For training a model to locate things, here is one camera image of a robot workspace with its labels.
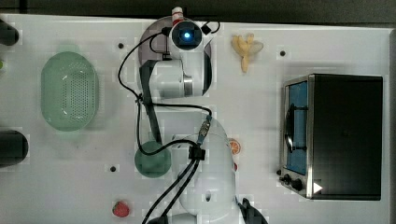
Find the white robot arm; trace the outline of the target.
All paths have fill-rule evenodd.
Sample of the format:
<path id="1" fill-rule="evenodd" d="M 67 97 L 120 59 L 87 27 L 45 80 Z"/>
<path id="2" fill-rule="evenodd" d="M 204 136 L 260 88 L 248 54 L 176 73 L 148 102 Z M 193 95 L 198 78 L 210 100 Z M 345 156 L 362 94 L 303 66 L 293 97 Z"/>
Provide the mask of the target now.
<path id="1" fill-rule="evenodd" d="M 150 127 L 161 140 L 154 100 L 204 95 L 211 85 L 210 55 L 205 51 L 213 38 L 206 25 L 175 19 L 168 28 L 168 61 L 148 60 L 140 67 L 143 101 Z M 197 133 L 174 139 L 162 146 L 185 144 L 190 163 L 177 175 L 169 189 L 175 189 L 172 201 L 163 213 L 146 224 L 268 224 L 248 199 L 235 197 L 235 164 L 232 146 L 223 127 L 208 111 Z"/>

